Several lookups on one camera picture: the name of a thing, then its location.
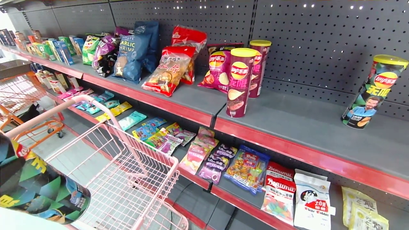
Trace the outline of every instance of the shopping cart handle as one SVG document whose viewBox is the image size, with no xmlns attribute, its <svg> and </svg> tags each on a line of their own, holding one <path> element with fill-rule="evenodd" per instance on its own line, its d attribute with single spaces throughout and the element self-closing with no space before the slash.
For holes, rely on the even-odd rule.
<svg viewBox="0 0 409 230">
<path fill-rule="evenodd" d="M 80 101 L 89 101 L 90 103 L 92 103 L 94 106 L 100 108 L 102 111 L 104 111 L 112 120 L 113 124 L 117 127 L 121 127 L 118 123 L 118 121 L 115 119 L 115 116 L 112 114 L 112 112 L 105 107 L 103 104 L 97 102 L 93 97 L 89 96 L 89 95 L 78 95 L 75 96 L 73 98 L 71 98 L 70 100 L 57 105 L 56 107 L 40 114 L 39 116 L 24 122 L 22 125 L 19 125 L 18 127 L 8 131 L 5 135 L 9 138 L 13 138 L 15 136 L 17 136 L 18 134 L 27 131 L 29 129 L 31 129 L 33 126 L 35 126 L 38 123 L 41 123 L 43 121 L 45 121 L 46 119 L 52 117 L 54 114 L 61 112 L 62 110 L 72 106 L 73 104 L 80 102 Z"/>
</svg>

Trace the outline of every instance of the yellow canister lid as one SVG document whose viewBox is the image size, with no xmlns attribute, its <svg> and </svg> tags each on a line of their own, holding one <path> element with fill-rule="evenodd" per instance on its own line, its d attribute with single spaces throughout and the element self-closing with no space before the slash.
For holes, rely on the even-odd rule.
<svg viewBox="0 0 409 230">
<path fill-rule="evenodd" d="M 408 60 L 405 60 L 400 57 L 395 57 L 392 55 L 386 54 L 379 54 L 373 57 L 373 60 L 380 63 L 390 64 L 390 65 L 403 65 L 406 69 L 407 65 L 409 64 Z"/>
<path fill-rule="evenodd" d="M 271 41 L 267 41 L 267 40 L 252 40 L 252 41 L 250 41 L 250 45 L 254 45 L 254 46 L 271 46 Z"/>
<path fill-rule="evenodd" d="M 249 48 L 236 48 L 232 49 L 230 53 L 233 56 L 237 57 L 254 57 L 257 55 L 257 51 L 254 49 L 249 49 Z"/>
</svg>

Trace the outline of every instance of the lay's chip canister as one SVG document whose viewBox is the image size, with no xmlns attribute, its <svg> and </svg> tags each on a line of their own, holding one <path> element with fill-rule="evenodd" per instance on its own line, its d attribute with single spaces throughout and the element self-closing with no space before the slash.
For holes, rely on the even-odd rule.
<svg viewBox="0 0 409 230">
<path fill-rule="evenodd" d="M 371 72 L 342 115 L 342 122 L 355 129 L 365 128 L 408 64 L 409 61 L 395 56 L 374 56 Z"/>
</svg>

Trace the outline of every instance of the pink shopping cart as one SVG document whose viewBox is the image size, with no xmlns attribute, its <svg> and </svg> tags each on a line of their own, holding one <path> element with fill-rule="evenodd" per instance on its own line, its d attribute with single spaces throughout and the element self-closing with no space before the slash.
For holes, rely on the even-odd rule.
<svg viewBox="0 0 409 230">
<path fill-rule="evenodd" d="M 91 192 L 91 202 L 69 229 L 187 230 L 187 219 L 165 202 L 179 176 L 178 160 L 122 131 L 115 116 L 80 95 L 6 133 L 12 138 L 79 101 L 89 101 L 110 118 L 84 132 L 45 161 Z M 87 143 L 92 151 L 79 148 Z M 78 154 L 73 159 L 70 152 Z"/>
</svg>

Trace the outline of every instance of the green box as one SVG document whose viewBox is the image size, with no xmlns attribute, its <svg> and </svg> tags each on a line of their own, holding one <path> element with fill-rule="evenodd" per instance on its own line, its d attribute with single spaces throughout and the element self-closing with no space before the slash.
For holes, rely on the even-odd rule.
<svg viewBox="0 0 409 230">
<path fill-rule="evenodd" d="M 58 37 L 58 39 L 59 39 L 60 41 L 65 42 L 65 44 L 67 45 L 67 48 L 68 48 L 68 50 L 69 50 L 71 56 L 76 55 L 76 52 L 75 52 L 75 50 L 74 50 L 74 46 L 72 46 L 72 43 L 71 43 L 71 40 L 70 40 L 69 37 Z"/>
<path fill-rule="evenodd" d="M 44 59 L 56 61 L 57 58 L 55 57 L 54 53 L 51 51 L 51 48 L 47 44 L 38 44 L 38 49 L 40 50 Z"/>
</svg>

